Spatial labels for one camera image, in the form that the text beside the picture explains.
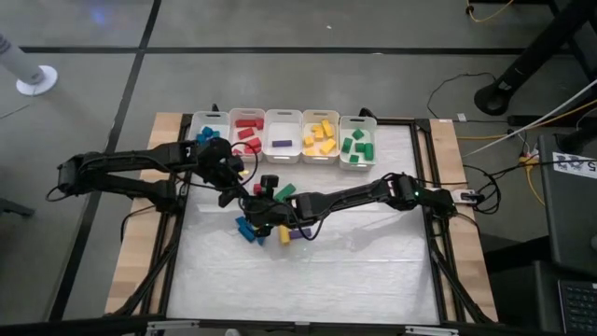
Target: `gray floor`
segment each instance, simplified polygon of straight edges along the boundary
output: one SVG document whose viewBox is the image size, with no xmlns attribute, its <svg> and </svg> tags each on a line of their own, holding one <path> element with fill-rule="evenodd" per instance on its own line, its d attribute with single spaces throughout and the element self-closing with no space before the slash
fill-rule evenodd
<svg viewBox="0 0 597 336">
<path fill-rule="evenodd" d="M 152 1 L 3 0 L 0 32 L 22 46 L 136 47 Z M 400 47 L 523 48 L 550 21 L 546 7 L 513 6 L 495 21 L 473 24 L 465 1 L 164 1 L 149 40 L 153 47 Z M 495 6 L 478 6 L 482 17 Z M 134 55 L 35 54 L 55 66 L 59 86 L 23 98 L 14 77 L 0 69 L 0 196 L 36 209 L 28 220 L 0 217 L 0 324 L 47 317 L 73 243 L 84 198 L 46 203 L 55 167 L 71 156 L 103 150 L 123 96 Z M 442 80 L 463 72 L 500 75 L 514 56 L 355 54 L 147 54 L 118 140 L 118 150 L 144 148 L 156 112 L 194 112 L 211 103 L 336 109 L 344 115 L 369 107 L 379 116 L 429 118 L 425 103 Z M 442 118 L 466 113 L 493 119 L 472 103 L 487 77 L 446 85 L 432 107 Z M 543 114 L 587 84 L 569 56 L 550 60 L 520 89 L 511 114 Z M 502 133 L 506 124 L 458 124 L 459 135 Z M 531 144 L 540 130 L 529 133 Z M 463 153 L 485 142 L 461 142 Z M 496 171 L 517 162 L 521 141 L 467 158 Z M 540 188 L 539 172 L 534 172 Z M 467 172 L 472 186 L 481 179 Z M 478 216 L 497 244 L 546 233 L 544 212 L 523 172 L 501 180 L 500 212 Z M 119 224 L 131 202 L 103 195 L 65 318 L 99 316 L 119 250 Z"/>
</svg>

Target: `white bin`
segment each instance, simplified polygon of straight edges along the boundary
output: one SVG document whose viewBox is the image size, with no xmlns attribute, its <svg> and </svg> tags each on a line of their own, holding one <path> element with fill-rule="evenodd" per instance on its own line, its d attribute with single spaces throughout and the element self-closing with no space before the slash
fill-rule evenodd
<svg viewBox="0 0 597 336">
<path fill-rule="evenodd" d="M 370 117 L 350 117 L 344 116 L 340 118 L 340 148 L 342 148 L 342 143 L 344 142 L 345 137 L 350 137 L 353 139 L 353 144 L 351 145 L 350 153 L 340 153 L 340 168 L 345 170 L 353 170 L 353 171 L 368 171 L 375 165 L 375 161 L 377 160 L 377 146 L 375 144 L 375 129 L 377 128 L 377 121 L 374 118 Z M 356 129 L 360 129 L 363 132 L 363 137 L 354 140 L 353 132 Z M 365 161 L 363 153 L 357 153 L 354 150 L 355 143 L 371 143 L 373 144 L 373 161 Z M 350 163 L 351 155 L 358 155 L 359 163 Z"/>
<path fill-rule="evenodd" d="M 306 110 L 302 114 L 302 137 L 310 136 L 313 134 L 311 131 L 311 127 L 313 125 L 321 125 L 321 121 L 323 119 L 329 120 L 329 124 L 332 126 L 334 130 L 334 140 L 336 141 L 336 147 L 332 149 L 329 154 L 321 155 L 319 153 L 319 147 L 323 144 L 323 142 L 315 142 L 313 148 L 317 156 L 307 156 L 305 154 L 305 146 L 302 149 L 302 159 L 307 163 L 323 163 L 323 164 L 330 164 L 334 163 L 338 158 L 338 154 L 340 153 L 339 148 L 339 132 L 338 132 L 338 124 L 340 120 L 340 114 L 336 111 L 328 111 L 328 110 Z"/>
<path fill-rule="evenodd" d="M 297 163 L 302 151 L 302 113 L 271 109 L 265 114 L 263 154 L 268 162 Z M 272 141 L 291 140 L 291 147 L 274 147 Z"/>
<path fill-rule="evenodd" d="M 239 141 L 246 142 L 248 140 L 253 139 L 254 137 L 258 137 L 259 141 L 261 141 L 261 151 L 257 153 L 257 159 L 261 161 L 263 159 L 263 130 L 258 130 L 256 127 L 253 128 L 253 132 L 255 133 L 254 136 L 250 138 L 245 138 L 243 140 L 239 139 L 238 131 L 245 129 L 245 127 L 237 128 L 236 127 L 236 120 L 247 120 L 247 119 L 265 119 L 265 111 L 260 108 L 232 108 L 229 112 L 230 114 L 230 143 L 234 144 Z M 239 149 L 242 154 L 241 158 L 245 162 L 255 162 L 255 155 L 253 154 L 244 154 L 244 146 L 238 145 L 234 149 Z"/>
<path fill-rule="evenodd" d="M 228 112 L 195 112 L 188 129 L 188 140 L 196 140 L 197 134 L 201 133 L 205 126 L 219 131 L 221 138 L 229 140 L 230 118 Z"/>
</svg>

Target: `label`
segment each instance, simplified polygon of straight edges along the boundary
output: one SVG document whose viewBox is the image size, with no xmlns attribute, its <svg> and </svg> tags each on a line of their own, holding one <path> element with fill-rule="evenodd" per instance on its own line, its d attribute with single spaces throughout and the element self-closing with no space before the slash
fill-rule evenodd
<svg viewBox="0 0 597 336">
<path fill-rule="evenodd" d="M 554 161 L 594 160 L 574 154 L 563 154 L 553 152 Z M 556 162 L 553 163 L 553 170 L 560 173 L 597 178 L 597 162 Z"/>
</svg>

